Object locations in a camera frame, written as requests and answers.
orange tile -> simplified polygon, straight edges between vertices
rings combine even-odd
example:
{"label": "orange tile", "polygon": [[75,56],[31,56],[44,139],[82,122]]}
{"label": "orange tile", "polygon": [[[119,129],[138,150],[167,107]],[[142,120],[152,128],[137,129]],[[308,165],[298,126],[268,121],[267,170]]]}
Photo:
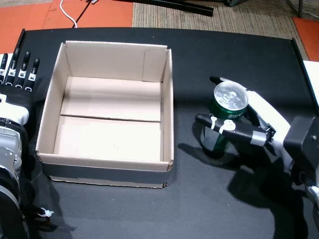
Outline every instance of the orange tile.
{"label": "orange tile", "polygon": [[319,61],[319,21],[293,17],[310,61]]}
{"label": "orange tile", "polygon": [[51,3],[0,7],[0,53],[13,52],[22,28],[42,29]]}
{"label": "orange tile", "polygon": [[[64,0],[63,9],[75,20],[86,6],[85,0]],[[0,53],[13,52],[21,29],[69,28],[73,23],[61,12],[60,0],[0,8]],[[131,27],[133,3],[99,0],[90,4],[79,27]]]}
{"label": "orange tile", "polygon": [[[69,28],[73,26],[73,22],[68,19],[60,9],[61,0],[53,0],[48,15],[42,29]],[[63,9],[74,20],[78,18],[82,10],[85,8],[84,0],[64,0]]]}
{"label": "orange tile", "polygon": [[78,27],[131,27],[132,18],[132,2],[99,0],[89,5]]}

green can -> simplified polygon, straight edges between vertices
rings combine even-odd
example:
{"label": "green can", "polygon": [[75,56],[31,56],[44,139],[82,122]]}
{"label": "green can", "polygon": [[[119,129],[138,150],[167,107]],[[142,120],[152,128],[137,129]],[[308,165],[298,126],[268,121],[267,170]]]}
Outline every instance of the green can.
{"label": "green can", "polygon": [[210,113],[217,118],[235,120],[243,115],[247,105],[246,90],[238,83],[225,81],[215,87]]}
{"label": "green can", "polygon": [[[244,114],[247,105],[246,89],[236,82],[225,81],[215,87],[209,113],[220,119],[237,120]],[[224,154],[227,139],[219,133],[204,127],[200,140],[212,157],[218,158]]]}

robotic arm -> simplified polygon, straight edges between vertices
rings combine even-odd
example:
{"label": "robotic arm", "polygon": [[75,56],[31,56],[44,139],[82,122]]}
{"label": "robotic arm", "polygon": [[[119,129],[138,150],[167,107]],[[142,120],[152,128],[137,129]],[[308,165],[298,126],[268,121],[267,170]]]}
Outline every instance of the robotic arm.
{"label": "robotic arm", "polygon": [[[216,84],[229,81],[217,77],[210,79]],[[290,125],[258,93],[247,91],[247,95],[258,125],[204,114],[198,114],[196,121],[230,140],[271,147],[274,154],[282,158],[293,181],[298,185],[305,184],[306,193],[314,203],[314,220],[319,229],[319,118],[296,117]]]}
{"label": "robotic arm", "polygon": [[32,205],[21,205],[19,177],[22,161],[28,157],[28,135],[24,126],[32,110],[32,90],[40,60],[34,60],[27,76],[30,52],[16,74],[19,48],[13,54],[8,74],[4,54],[0,66],[0,238],[24,239],[22,219],[49,218],[53,212]]}

black cable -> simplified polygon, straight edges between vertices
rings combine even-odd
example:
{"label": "black cable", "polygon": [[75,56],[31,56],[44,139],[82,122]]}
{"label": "black cable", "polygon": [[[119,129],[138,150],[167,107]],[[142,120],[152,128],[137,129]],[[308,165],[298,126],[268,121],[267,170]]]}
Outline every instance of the black cable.
{"label": "black cable", "polygon": [[90,3],[92,0],[88,0],[88,3],[86,4],[85,8],[83,9],[83,11],[81,12],[81,14],[79,15],[79,17],[76,19],[76,23],[78,23],[78,21],[80,20],[81,16],[83,15],[83,13],[85,13],[86,9],[89,7]]}

black table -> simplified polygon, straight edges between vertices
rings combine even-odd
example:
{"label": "black table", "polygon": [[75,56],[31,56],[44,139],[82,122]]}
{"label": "black table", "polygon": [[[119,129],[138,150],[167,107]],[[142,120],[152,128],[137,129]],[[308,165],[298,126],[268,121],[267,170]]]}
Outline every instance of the black table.
{"label": "black table", "polygon": [[[65,40],[165,44],[172,49],[175,166],[166,188],[145,189],[52,182],[36,162],[32,185],[23,184],[27,193],[22,197],[30,199],[34,192],[34,204],[53,210],[57,226],[44,232],[29,225],[32,239],[319,238],[313,205],[303,187],[291,187],[280,160],[270,161],[255,148],[255,157],[238,159],[233,167],[212,166],[198,142],[200,126],[194,123],[194,116],[207,112],[210,104],[211,75],[255,89],[288,121],[296,114],[314,115],[293,41],[152,28],[27,31],[22,52],[30,50],[32,57],[41,58],[35,100],[45,96]],[[38,127],[43,101],[36,106],[31,123]],[[36,129],[29,129],[31,153]]]}

